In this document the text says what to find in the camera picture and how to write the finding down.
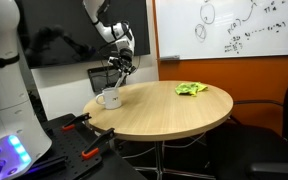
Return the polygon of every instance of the white robot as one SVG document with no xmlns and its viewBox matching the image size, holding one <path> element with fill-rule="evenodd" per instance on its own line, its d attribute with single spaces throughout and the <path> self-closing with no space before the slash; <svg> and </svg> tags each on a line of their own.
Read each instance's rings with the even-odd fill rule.
<svg viewBox="0 0 288 180">
<path fill-rule="evenodd" d="M 118 57 L 110 57 L 120 80 L 131 74 L 135 40 L 127 23 L 106 27 L 98 20 L 108 3 L 84 0 L 94 26 L 108 44 L 115 44 Z M 14 0 L 0 0 L 0 179 L 24 174 L 51 147 L 52 141 L 39 124 L 18 66 L 17 25 L 19 10 Z"/>
</svg>

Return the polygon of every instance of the yellow-green rag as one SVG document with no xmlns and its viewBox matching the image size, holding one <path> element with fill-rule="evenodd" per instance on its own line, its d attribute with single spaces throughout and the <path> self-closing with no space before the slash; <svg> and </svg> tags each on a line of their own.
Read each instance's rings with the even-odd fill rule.
<svg viewBox="0 0 288 180">
<path fill-rule="evenodd" d="M 196 96 L 197 92 L 206 90 L 207 86 L 200 82 L 193 83 L 182 83 L 175 88 L 175 92 L 180 94 L 190 94 L 191 96 Z"/>
</svg>

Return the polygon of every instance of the black chair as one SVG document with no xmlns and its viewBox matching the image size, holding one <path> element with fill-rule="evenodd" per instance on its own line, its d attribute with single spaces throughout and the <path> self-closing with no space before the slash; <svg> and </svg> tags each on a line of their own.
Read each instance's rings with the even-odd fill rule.
<svg viewBox="0 0 288 180">
<path fill-rule="evenodd" d="M 275 103 L 245 101 L 243 103 Z M 219 180 L 288 180 L 288 89 L 283 106 L 283 137 L 249 125 L 224 123 L 206 133 L 210 166 Z"/>
</svg>

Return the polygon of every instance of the drawn circle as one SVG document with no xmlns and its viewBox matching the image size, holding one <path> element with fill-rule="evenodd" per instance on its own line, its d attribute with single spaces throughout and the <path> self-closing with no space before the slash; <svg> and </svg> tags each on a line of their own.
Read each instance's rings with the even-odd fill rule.
<svg viewBox="0 0 288 180">
<path fill-rule="evenodd" d="M 212 4 L 205 4 L 201 7 L 200 16 L 205 24 L 212 24 L 215 20 L 215 9 Z"/>
<path fill-rule="evenodd" d="M 200 41 L 203 42 L 206 38 L 206 29 L 202 24 L 198 24 L 195 27 L 195 36 Z"/>
</svg>

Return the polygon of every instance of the white wall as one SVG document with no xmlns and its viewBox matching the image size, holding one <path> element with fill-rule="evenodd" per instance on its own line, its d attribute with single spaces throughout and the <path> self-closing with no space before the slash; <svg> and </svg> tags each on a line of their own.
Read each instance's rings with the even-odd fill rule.
<svg viewBox="0 0 288 180">
<path fill-rule="evenodd" d="M 127 84 L 158 80 L 152 1 L 146 0 L 146 4 L 151 54 L 134 57 L 133 65 L 137 67 L 140 59 L 140 66 L 135 74 L 128 76 Z M 99 66 L 100 62 L 94 62 L 32 70 L 48 119 L 82 113 L 85 104 L 95 97 L 87 69 Z"/>
</svg>

